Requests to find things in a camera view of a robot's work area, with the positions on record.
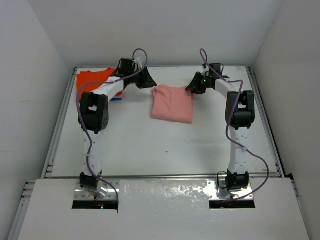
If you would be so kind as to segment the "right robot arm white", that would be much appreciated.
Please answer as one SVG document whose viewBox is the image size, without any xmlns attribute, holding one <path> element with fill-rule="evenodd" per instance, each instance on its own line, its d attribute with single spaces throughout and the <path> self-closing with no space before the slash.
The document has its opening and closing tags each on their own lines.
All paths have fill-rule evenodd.
<svg viewBox="0 0 320 240">
<path fill-rule="evenodd" d="M 255 96 L 253 91 L 243 91 L 242 80 L 219 79 L 209 74 L 196 72 L 187 92 L 202 95 L 206 89 L 214 89 L 226 99 L 226 136 L 230 144 L 230 161 L 226 171 L 227 191 L 239 191 L 249 185 L 247 146 L 249 130 L 255 121 Z"/>
</svg>

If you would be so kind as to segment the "pink t-shirt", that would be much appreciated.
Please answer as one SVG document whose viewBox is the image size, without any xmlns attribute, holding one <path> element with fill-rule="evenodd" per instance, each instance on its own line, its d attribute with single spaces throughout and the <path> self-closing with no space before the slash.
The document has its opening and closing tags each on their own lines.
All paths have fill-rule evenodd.
<svg viewBox="0 0 320 240">
<path fill-rule="evenodd" d="M 159 85 L 151 92 L 153 108 L 151 117 L 157 120 L 191 124 L 194 119 L 194 94 L 186 86 Z"/>
</svg>

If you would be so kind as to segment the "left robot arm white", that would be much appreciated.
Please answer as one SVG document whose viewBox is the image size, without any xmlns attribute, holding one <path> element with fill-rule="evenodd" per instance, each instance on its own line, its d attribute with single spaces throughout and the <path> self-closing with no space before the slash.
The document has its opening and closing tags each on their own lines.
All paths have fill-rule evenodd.
<svg viewBox="0 0 320 240">
<path fill-rule="evenodd" d="M 122 58 L 114 73 L 101 86 L 92 91 L 84 91 L 77 95 L 78 121 L 84 132 L 86 160 L 79 177 L 80 186 L 89 191 L 98 190 L 98 181 L 102 175 L 102 149 L 100 140 L 102 131 L 109 123 L 109 102 L 117 93 L 128 85 L 134 84 L 139 89 L 156 87 L 147 67 L 147 60 L 137 58 Z"/>
</svg>

